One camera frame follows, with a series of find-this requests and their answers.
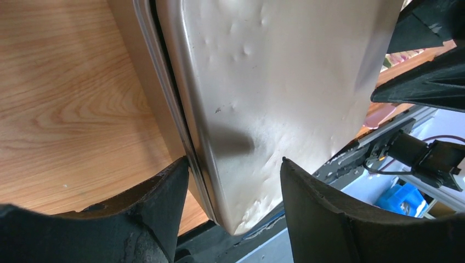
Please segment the gold chocolate tin box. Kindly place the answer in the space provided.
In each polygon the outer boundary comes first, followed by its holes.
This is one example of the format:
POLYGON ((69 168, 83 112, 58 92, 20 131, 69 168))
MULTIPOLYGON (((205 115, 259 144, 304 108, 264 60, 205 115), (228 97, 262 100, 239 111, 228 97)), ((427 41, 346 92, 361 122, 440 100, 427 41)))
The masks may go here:
POLYGON ((187 156, 192 173, 189 189, 208 218, 218 222, 190 137, 156 2, 108 4, 171 158, 187 156))

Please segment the blue parts bin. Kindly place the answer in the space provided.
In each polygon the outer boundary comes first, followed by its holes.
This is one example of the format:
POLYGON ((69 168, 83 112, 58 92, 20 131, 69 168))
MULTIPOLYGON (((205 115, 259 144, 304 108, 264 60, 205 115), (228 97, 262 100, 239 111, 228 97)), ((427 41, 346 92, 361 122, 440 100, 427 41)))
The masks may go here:
POLYGON ((420 218, 429 207, 421 192, 412 184, 396 184, 376 200, 375 206, 414 218, 420 218))

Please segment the grey metal tin lid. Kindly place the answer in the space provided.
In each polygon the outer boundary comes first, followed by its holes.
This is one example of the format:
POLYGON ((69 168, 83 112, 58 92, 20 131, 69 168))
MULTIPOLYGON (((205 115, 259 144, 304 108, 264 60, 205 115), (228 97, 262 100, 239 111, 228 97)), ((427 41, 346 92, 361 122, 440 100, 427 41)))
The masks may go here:
POLYGON ((354 139, 402 1, 156 1, 208 215, 231 235, 354 139))

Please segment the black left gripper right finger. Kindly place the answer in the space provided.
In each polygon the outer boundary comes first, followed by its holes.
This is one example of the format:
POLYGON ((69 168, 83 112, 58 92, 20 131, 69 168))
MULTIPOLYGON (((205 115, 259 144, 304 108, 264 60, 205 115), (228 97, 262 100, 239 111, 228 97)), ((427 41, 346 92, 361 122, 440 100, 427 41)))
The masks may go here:
POLYGON ((463 214, 431 220, 392 213, 288 158, 280 180, 294 262, 464 262, 463 214))

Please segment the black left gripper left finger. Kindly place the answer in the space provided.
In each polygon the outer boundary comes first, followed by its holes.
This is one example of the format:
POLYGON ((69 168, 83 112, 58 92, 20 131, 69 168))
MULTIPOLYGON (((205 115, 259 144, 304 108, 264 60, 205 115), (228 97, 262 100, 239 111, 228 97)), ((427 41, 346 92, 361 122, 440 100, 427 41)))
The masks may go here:
POLYGON ((1 205, 1 262, 173 262, 189 182, 182 157, 83 211, 1 205))

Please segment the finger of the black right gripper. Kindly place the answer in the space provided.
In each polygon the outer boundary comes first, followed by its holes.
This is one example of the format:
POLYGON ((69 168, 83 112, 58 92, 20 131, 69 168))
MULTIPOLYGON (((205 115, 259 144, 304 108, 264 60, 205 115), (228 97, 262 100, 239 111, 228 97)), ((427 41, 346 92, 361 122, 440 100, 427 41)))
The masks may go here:
POLYGON ((372 102, 464 112, 464 48, 457 47, 377 87, 372 102))
POLYGON ((396 22, 388 54, 464 41, 464 0, 411 1, 396 22))

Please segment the pink silicone tongs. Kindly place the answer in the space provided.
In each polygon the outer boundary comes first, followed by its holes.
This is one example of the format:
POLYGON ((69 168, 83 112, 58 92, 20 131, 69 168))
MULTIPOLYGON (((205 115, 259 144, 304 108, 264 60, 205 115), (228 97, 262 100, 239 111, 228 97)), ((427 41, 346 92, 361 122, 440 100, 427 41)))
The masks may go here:
POLYGON ((384 104, 365 118, 363 127, 371 130, 378 129, 379 126, 396 110, 397 106, 397 104, 384 104))

